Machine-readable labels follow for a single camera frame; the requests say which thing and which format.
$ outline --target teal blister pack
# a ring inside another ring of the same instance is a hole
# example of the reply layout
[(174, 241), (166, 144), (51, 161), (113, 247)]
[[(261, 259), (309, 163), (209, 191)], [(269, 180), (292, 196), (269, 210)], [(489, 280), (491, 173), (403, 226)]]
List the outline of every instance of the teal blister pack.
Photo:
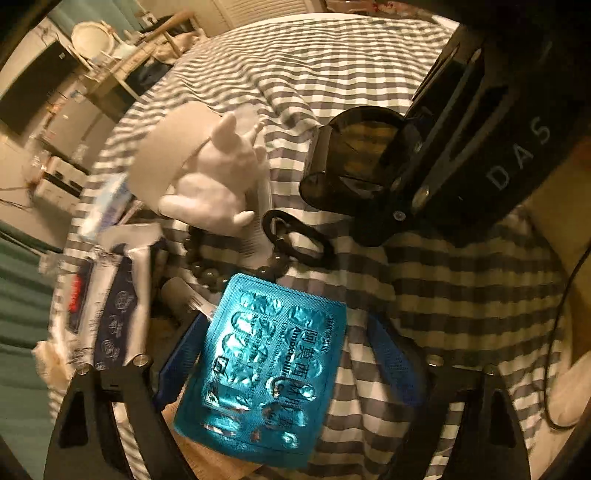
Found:
[(343, 303), (234, 275), (175, 430), (243, 460), (306, 465), (332, 397), (345, 329)]

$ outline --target dark bead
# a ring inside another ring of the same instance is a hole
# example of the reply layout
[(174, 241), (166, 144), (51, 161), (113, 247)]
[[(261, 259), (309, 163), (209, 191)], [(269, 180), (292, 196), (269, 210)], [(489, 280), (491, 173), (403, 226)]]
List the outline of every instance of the dark bead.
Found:
[(257, 268), (255, 275), (262, 280), (267, 280), (270, 282), (275, 281), (275, 274), (273, 273), (273, 270), (271, 269), (271, 267), (267, 267), (266, 265)]
[(189, 225), (188, 232), (189, 235), (192, 236), (195, 240), (200, 241), (205, 231), (201, 230), (200, 228), (197, 228), (196, 226)]
[(207, 285), (208, 287), (214, 287), (217, 283), (217, 279), (219, 278), (219, 273), (215, 268), (208, 268), (204, 272), (201, 273), (201, 276), (198, 278), (199, 282)]
[(189, 250), (198, 250), (200, 245), (199, 245), (199, 242), (195, 241), (194, 237), (188, 236), (183, 241), (183, 247), (188, 252)]
[(238, 267), (236, 265), (231, 265), (230, 268), (227, 270), (226, 274), (228, 278), (231, 278), (232, 275), (236, 275), (237, 273), (246, 273), (249, 274), (244, 268)]
[(218, 291), (224, 291), (226, 289), (226, 286), (228, 285), (229, 281), (230, 281), (229, 275), (220, 275), (217, 278), (216, 289)]
[(277, 278), (282, 277), (290, 269), (290, 258), (281, 252), (273, 252), (269, 259), (269, 266)]
[(194, 264), (191, 265), (191, 273), (197, 279), (199, 279), (199, 277), (201, 276), (201, 274), (203, 273), (204, 270), (205, 270), (205, 265), (203, 265), (202, 262), (195, 262)]
[(201, 252), (199, 252), (199, 249), (193, 249), (193, 250), (189, 250), (186, 254), (185, 254), (185, 261), (187, 262), (187, 265), (191, 265), (194, 264), (195, 262), (198, 262), (199, 260), (201, 260)]

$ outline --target teal curtain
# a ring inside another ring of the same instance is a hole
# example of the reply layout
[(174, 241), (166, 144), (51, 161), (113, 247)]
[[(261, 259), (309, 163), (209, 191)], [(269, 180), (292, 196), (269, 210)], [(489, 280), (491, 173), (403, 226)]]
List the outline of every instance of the teal curtain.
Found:
[(77, 23), (104, 20), (125, 39), (123, 30), (142, 28), (134, 16), (137, 11), (134, 0), (62, 0), (48, 17), (68, 36)]
[(48, 248), (0, 222), (0, 435), (32, 479), (42, 480), (53, 426), (31, 350), (47, 339), (52, 287), (27, 247)]

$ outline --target black clip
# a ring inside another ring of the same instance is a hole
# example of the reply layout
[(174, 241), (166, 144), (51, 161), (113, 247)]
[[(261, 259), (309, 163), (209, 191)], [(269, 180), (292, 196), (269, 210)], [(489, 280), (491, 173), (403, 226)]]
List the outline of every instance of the black clip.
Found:
[[(313, 257), (302, 252), (298, 252), (290, 244), (283, 241), (277, 236), (272, 230), (271, 225), (273, 220), (279, 219), (285, 225), (286, 233), (297, 232), (301, 235), (308, 237), (310, 240), (316, 240), (322, 245), (322, 254), (320, 257)], [(265, 232), (267, 238), (271, 241), (275, 248), (282, 254), (288, 255), (289, 257), (295, 258), (298, 262), (307, 265), (311, 268), (327, 268), (331, 269), (335, 263), (336, 255), (335, 249), (330, 243), (330, 240), (320, 233), (315, 228), (302, 223), (293, 215), (282, 210), (269, 210), (262, 218), (261, 221), (262, 229)]]

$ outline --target blue plastic piece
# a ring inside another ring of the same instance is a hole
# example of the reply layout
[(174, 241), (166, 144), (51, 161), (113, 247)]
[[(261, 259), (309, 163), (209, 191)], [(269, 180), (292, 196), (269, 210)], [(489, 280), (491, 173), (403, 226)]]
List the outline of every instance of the blue plastic piece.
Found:
[(154, 395), (154, 404), (159, 410), (177, 401), (195, 360), (203, 349), (209, 321), (203, 313), (196, 313), (195, 321), (158, 374), (158, 391)]
[(332, 397), (345, 329), (342, 303), (234, 275), (174, 428), (243, 460), (305, 466)]
[(396, 398), (409, 407), (422, 405), (427, 397), (427, 364), (421, 349), (373, 316), (367, 333), (380, 372)]

